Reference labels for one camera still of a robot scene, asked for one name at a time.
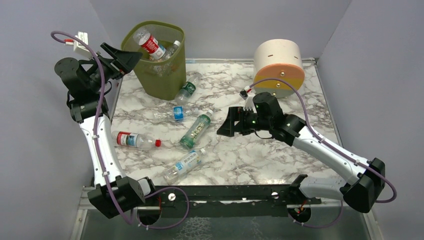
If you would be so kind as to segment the green tea bottle white cap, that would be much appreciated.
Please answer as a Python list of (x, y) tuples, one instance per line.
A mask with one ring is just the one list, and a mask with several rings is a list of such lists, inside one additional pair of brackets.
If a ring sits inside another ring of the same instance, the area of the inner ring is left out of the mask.
[(193, 125), (179, 141), (184, 149), (191, 150), (195, 146), (204, 131), (210, 126), (213, 114), (214, 112), (209, 109), (197, 117)]

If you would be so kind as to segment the clear bottle blue purple label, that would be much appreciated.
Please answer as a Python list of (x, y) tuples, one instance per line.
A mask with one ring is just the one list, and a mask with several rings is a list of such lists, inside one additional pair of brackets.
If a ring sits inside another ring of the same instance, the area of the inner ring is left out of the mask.
[(173, 44), (166, 49), (166, 52), (161, 58), (161, 60), (163, 61), (168, 60), (177, 51), (180, 45), (181, 45), (181, 42), (178, 40), (175, 40)]

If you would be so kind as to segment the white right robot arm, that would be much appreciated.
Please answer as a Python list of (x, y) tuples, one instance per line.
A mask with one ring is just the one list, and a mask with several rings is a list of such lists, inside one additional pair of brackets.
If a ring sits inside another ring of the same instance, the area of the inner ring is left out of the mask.
[(268, 92), (249, 96), (245, 106), (229, 107), (226, 119), (217, 130), (225, 137), (267, 131), (272, 139), (302, 150), (321, 161), (338, 178), (298, 176), (290, 185), (291, 197), (298, 201), (326, 198), (344, 201), (360, 213), (368, 213), (385, 187), (385, 163), (367, 160), (324, 138), (305, 120), (284, 113), (278, 100)]

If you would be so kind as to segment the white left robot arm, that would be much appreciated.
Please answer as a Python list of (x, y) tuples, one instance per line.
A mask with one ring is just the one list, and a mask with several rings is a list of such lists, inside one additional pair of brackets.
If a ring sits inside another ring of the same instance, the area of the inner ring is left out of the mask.
[(142, 53), (119, 50), (105, 42), (101, 48), (110, 58), (98, 54), (100, 66), (94, 58), (77, 60), (66, 57), (56, 63), (54, 71), (73, 98), (66, 104), (89, 147), (95, 188), (88, 192), (88, 200), (111, 219), (145, 205), (146, 196), (156, 189), (148, 177), (137, 181), (124, 173), (114, 148), (108, 104), (101, 96), (106, 82), (130, 73)]

